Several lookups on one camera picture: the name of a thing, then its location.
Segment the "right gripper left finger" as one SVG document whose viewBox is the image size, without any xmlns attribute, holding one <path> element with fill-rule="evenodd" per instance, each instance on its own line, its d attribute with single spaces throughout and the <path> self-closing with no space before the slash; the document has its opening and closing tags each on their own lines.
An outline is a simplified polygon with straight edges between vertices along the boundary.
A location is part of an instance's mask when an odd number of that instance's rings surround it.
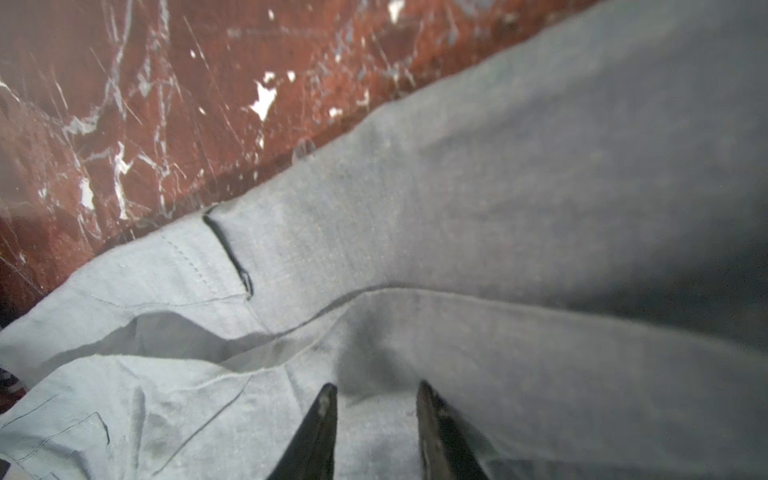
<svg viewBox="0 0 768 480">
<path fill-rule="evenodd" d="M 337 387 L 332 383 L 322 386 L 268 476 L 269 480 L 333 478 L 338 425 L 337 393 Z"/>
</svg>

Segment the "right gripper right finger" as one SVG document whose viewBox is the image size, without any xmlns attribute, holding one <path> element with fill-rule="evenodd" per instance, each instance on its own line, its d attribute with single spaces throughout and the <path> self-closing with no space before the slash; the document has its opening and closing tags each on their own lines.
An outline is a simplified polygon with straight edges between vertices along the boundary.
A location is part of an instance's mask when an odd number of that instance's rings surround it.
<svg viewBox="0 0 768 480">
<path fill-rule="evenodd" d="M 416 413 L 423 479 L 489 479 L 447 404 L 426 381 L 419 384 Z"/>
</svg>

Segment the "grey long sleeve shirt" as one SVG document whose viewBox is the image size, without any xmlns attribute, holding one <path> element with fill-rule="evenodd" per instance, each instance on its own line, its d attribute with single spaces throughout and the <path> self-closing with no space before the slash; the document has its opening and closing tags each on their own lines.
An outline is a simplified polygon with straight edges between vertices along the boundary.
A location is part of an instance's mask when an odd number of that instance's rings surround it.
<svg viewBox="0 0 768 480">
<path fill-rule="evenodd" d="M 340 479 L 421 474 L 429 383 L 495 479 L 767 475 L 767 5 L 609 1 L 1 334 L 33 479 L 263 479 L 323 385 Z"/>
</svg>

